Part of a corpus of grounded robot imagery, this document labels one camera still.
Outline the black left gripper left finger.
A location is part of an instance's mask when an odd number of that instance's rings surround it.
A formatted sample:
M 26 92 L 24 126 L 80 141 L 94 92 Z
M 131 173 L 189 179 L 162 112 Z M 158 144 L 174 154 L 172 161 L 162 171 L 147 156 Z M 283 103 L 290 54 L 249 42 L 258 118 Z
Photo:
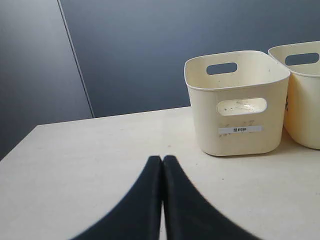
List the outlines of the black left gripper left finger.
M 74 239 L 158 240 L 162 212 L 162 176 L 160 156 L 150 156 L 121 201 Z

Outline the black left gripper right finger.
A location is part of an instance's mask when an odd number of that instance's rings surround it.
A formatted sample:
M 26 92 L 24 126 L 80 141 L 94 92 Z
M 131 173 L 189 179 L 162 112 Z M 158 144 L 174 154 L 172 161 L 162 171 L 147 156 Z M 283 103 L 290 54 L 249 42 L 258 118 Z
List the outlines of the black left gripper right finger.
M 216 210 L 191 183 L 177 158 L 162 162 L 168 240 L 251 240 L 253 235 Z

